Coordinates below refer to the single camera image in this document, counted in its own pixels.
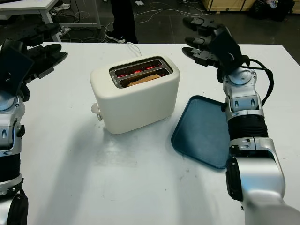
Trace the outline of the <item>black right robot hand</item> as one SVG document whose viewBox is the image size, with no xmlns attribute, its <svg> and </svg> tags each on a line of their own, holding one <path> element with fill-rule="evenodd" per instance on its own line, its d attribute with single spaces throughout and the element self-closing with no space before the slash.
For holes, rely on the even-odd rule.
<svg viewBox="0 0 300 225">
<path fill-rule="evenodd" d="M 220 68 L 219 59 L 209 50 L 209 44 L 222 31 L 229 33 L 229 29 L 223 24 L 200 17 L 185 17 L 183 18 L 183 24 L 192 31 L 198 32 L 199 36 L 185 38 L 188 46 L 183 47 L 182 52 L 193 59 L 196 64 L 217 68 L 217 80 L 222 83 L 223 71 Z"/>
</svg>

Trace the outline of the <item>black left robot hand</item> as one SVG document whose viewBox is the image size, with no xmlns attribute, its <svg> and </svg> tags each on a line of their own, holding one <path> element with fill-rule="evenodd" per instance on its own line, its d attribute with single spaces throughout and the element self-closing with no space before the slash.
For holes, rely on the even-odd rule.
<svg viewBox="0 0 300 225">
<path fill-rule="evenodd" d="M 59 33 L 58 23 L 33 25 L 17 33 L 16 39 L 4 40 L 0 50 L 0 91 L 11 96 L 21 96 L 24 102 L 30 98 L 27 84 L 54 71 L 68 54 L 61 44 L 42 43 Z"/>
</svg>

